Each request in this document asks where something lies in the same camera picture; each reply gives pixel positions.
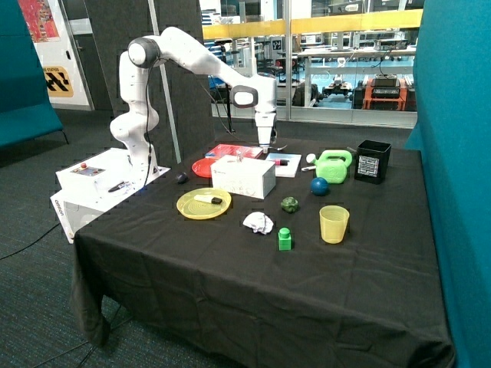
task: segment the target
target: yellow plate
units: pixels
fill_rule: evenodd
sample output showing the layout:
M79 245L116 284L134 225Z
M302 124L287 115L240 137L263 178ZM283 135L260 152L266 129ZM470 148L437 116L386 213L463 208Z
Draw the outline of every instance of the yellow plate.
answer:
M202 196L211 195L220 198L222 203L213 205L212 203L196 201L194 196L198 194ZM223 214L230 206L231 202L232 197L225 190L217 188L200 188L181 196L177 201L177 209L188 219L207 220Z

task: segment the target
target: teal chair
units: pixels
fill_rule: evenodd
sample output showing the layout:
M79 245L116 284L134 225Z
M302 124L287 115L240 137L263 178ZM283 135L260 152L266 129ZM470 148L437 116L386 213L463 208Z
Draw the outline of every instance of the teal chair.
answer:
M491 366L489 2L427 0L415 60L417 125L456 366Z
M62 131L63 126L50 104L44 73L18 1L2 0L0 11L2 147Z

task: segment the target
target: crumpled paper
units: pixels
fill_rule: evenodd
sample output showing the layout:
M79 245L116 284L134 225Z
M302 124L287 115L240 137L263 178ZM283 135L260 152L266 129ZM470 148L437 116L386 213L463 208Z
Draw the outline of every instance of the crumpled paper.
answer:
M262 212L251 213L245 218L243 224L254 232L260 232L264 235L273 229L273 221Z

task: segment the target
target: green block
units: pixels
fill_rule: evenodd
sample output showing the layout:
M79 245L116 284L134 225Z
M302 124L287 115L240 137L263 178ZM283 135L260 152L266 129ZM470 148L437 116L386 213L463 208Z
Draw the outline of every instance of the green block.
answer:
M280 251L291 251L292 236L288 228L280 228L278 233L278 246Z

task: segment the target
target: poster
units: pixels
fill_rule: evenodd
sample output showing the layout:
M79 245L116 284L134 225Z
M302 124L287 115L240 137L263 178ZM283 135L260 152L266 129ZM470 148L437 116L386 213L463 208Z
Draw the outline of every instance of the poster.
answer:
M18 0L32 41L60 41L48 0Z

